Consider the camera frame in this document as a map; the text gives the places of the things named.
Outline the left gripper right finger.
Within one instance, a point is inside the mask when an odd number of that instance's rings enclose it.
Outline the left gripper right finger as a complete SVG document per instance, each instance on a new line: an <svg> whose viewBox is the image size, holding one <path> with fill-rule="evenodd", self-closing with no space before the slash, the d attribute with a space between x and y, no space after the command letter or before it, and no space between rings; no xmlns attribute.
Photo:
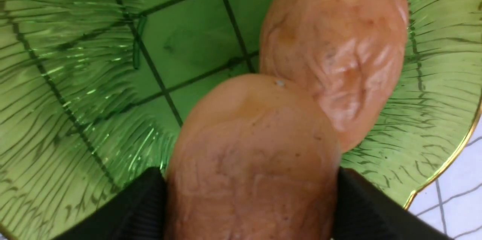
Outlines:
<svg viewBox="0 0 482 240"><path fill-rule="evenodd" d="M340 168L334 240L447 240L352 169Z"/></svg>

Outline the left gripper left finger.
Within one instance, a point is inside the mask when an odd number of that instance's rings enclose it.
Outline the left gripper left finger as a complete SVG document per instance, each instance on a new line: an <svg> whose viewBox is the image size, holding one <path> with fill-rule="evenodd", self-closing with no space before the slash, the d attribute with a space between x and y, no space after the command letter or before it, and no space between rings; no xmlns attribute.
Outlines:
<svg viewBox="0 0 482 240"><path fill-rule="evenodd" d="M57 240L162 240L167 185L160 170L148 168L94 214Z"/></svg>

